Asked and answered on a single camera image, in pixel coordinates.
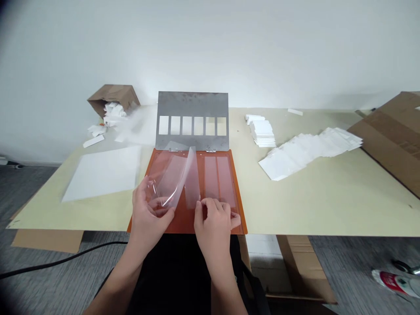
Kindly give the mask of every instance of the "hand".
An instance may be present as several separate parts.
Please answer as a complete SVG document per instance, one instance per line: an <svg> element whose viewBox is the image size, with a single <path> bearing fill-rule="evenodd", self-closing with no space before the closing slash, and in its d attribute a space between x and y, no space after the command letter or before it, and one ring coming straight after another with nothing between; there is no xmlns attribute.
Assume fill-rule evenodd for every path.
<svg viewBox="0 0 420 315"><path fill-rule="evenodd" d="M149 178L145 176L133 191L133 216L131 234L127 245L134 259L142 263L155 247L175 215L175 208L155 210L167 198L161 197L146 202L146 188Z"/></svg>
<svg viewBox="0 0 420 315"><path fill-rule="evenodd" d="M205 220L203 220L203 205L207 206ZM210 273L226 263L232 264L229 251L231 230L240 224L241 217L237 213L231 213L228 203L221 203L212 198L197 201L194 230Z"/></svg>

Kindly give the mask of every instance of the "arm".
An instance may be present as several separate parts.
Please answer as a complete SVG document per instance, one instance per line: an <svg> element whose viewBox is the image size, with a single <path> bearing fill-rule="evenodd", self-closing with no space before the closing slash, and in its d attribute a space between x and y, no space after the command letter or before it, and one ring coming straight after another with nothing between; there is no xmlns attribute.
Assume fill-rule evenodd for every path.
<svg viewBox="0 0 420 315"><path fill-rule="evenodd" d="M203 220L203 205L207 206L206 220ZM229 250L231 229L241 224L241 217L236 213L232 215L233 218L228 203L212 198L197 201L194 230L221 310L228 315L247 314Z"/></svg>
<svg viewBox="0 0 420 315"><path fill-rule="evenodd" d="M125 314L147 254L161 239L174 218L174 208L153 210L158 203L146 202L146 176L133 191L133 216L127 247L98 295L84 314Z"/></svg>

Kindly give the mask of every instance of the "white wall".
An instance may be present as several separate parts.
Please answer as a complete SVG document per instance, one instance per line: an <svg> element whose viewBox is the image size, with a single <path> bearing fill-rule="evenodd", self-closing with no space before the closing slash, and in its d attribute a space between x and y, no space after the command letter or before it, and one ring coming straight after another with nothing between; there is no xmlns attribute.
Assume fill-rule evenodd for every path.
<svg viewBox="0 0 420 315"><path fill-rule="evenodd" d="M1 21L0 155L60 162L105 83L230 106L377 107L420 90L416 0L15 1Z"/></svg>

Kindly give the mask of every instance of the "clear plastic film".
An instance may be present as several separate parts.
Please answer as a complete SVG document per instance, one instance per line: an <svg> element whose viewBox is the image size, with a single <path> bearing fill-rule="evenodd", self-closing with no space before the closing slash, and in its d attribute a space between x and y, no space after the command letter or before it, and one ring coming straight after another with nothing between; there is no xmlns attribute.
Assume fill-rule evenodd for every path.
<svg viewBox="0 0 420 315"><path fill-rule="evenodd" d="M228 157L204 158L204 185L206 198L215 198L236 207L233 180Z"/></svg>
<svg viewBox="0 0 420 315"><path fill-rule="evenodd" d="M149 171L147 199L159 200L162 208L176 208L184 187L187 208L195 208L200 200L195 147L189 151L160 152Z"/></svg>

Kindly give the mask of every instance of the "table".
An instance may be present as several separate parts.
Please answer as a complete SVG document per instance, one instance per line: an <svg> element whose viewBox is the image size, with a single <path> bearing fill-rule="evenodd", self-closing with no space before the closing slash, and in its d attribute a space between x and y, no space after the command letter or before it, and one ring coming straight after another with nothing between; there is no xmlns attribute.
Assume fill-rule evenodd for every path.
<svg viewBox="0 0 420 315"><path fill-rule="evenodd" d="M157 106L142 106L140 177L155 142ZM318 158L279 182L258 165L269 148L252 140L245 114L265 116L277 144L300 133L326 127L347 129L361 118L353 112L304 111L303 116L276 108L229 108L229 135L248 232L277 235L420 236L420 200L364 151ZM77 148L8 228L125 231L131 217L131 191L61 203L83 154L118 149L115 134Z"/></svg>

